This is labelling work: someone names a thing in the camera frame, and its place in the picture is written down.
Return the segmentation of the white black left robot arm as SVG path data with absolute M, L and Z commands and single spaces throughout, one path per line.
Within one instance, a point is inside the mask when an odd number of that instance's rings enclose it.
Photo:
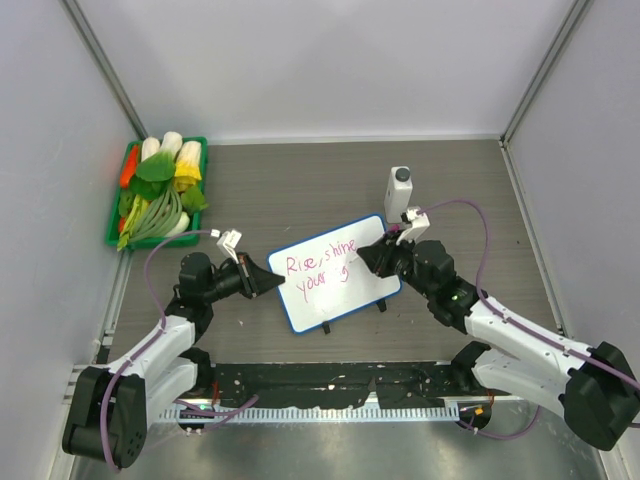
M 244 252 L 220 266 L 202 252 L 185 256 L 173 298 L 154 329 L 119 359 L 80 372 L 63 452 L 115 470 L 130 467 L 162 411 L 184 393 L 200 399 L 211 391 L 210 356 L 195 344 L 213 319 L 213 304 L 235 294 L 253 299 L 285 281 Z

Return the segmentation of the blue-framed whiteboard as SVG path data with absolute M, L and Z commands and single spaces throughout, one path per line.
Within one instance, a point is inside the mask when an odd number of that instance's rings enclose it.
M 372 214 L 282 247 L 267 256 L 285 282 L 278 294 L 292 330 L 302 334 L 396 295 L 398 277 L 372 274 L 357 249 L 380 239 L 382 217 Z

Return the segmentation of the green toy bean bundle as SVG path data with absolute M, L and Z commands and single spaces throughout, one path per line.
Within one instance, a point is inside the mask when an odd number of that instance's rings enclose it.
M 180 196 L 170 185 L 164 194 L 154 200 L 133 226 L 129 240 L 138 242 L 147 238 L 163 237 L 175 227 L 183 213 Z

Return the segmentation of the white toy bok choy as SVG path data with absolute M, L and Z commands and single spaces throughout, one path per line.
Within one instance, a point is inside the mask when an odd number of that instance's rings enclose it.
M 160 149 L 160 141 L 155 137 L 147 137 L 140 149 L 140 162 L 145 162 L 150 157 L 155 155 Z

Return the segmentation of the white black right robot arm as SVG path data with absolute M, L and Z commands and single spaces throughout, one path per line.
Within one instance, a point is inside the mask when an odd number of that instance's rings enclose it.
M 441 324 L 474 337 L 455 358 L 451 380 L 465 395 L 510 393 L 561 417 L 581 440 L 610 451 L 639 414 L 639 383 L 623 352 L 593 347 L 515 314 L 455 270 L 439 241 L 385 235 L 358 256 L 372 274 L 398 277 Z

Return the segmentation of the yellow green toy stalks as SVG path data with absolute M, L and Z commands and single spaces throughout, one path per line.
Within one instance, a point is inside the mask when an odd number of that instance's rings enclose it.
M 140 195 L 136 195 L 134 197 L 131 210 L 125 219 L 125 223 L 123 225 L 122 231 L 120 232 L 119 240 L 116 245 L 116 249 L 118 251 L 124 249 L 128 245 L 131 237 L 133 236 L 134 227 L 136 226 L 143 213 L 147 210 L 149 205 L 150 202 L 145 200 Z

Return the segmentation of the yellow white toy napa cabbage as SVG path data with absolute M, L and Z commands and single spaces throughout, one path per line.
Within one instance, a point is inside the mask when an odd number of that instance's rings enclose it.
M 179 193 L 197 186 L 202 180 L 200 162 L 202 145 L 198 141 L 185 142 L 175 161 L 173 186 Z

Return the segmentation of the orange toy carrot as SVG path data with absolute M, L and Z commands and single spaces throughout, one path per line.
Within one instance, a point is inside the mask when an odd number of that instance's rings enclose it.
M 135 175 L 138 165 L 139 148 L 140 146 L 138 144 L 134 144 L 127 154 L 119 177 L 119 186 L 121 189 L 127 189 L 129 187 L 131 178 Z

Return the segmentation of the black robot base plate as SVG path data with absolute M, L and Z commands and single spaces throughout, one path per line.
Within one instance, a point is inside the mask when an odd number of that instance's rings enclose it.
M 437 362 L 219 363 L 206 389 L 180 395 L 191 403 L 216 399 L 236 409 L 253 396 L 257 408 L 361 408 L 374 393 L 383 409 L 442 406 L 448 397 L 504 396 L 450 364 Z

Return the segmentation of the white bottle black cap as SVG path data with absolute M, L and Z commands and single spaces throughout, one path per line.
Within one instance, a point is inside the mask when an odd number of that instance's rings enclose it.
M 413 191 L 411 171 L 407 166 L 392 167 L 384 196 L 385 219 L 389 224 L 402 222 Z

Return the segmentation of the white green toy cabbage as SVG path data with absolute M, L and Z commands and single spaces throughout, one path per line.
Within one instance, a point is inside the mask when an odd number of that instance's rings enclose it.
M 175 158 L 179 150 L 183 145 L 183 137 L 181 134 L 175 131 L 168 131 L 164 134 L 163 140 L 160 144 L 159 151 L 162 153 L 168 153 L 172 158 Z

